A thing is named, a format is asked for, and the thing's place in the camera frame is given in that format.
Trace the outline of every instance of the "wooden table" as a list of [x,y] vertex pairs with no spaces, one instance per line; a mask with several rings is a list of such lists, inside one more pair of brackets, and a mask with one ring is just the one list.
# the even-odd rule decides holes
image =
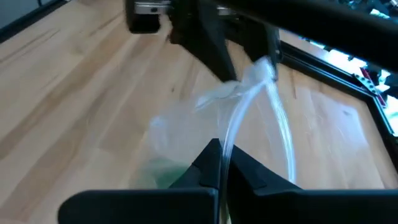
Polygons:
[[[142,185],[138,176],[157,156],[144,147],[151,118],[219,85],[167,42],[169,29],[164,22],[157,35],[131,35],[122,0],[79,0],[0,45],[0,223],[56,223],[58,206],[72,194]],[[240,46],[229,49],[241,73],[249,60]],[[398,186],[365,103],[283,65],[278,84],[299,186]],[[254,135],[256,116],[248,116],[239,134],[262,144],[237,144],[278,171],[270,144],[263,144],[269,139]]]

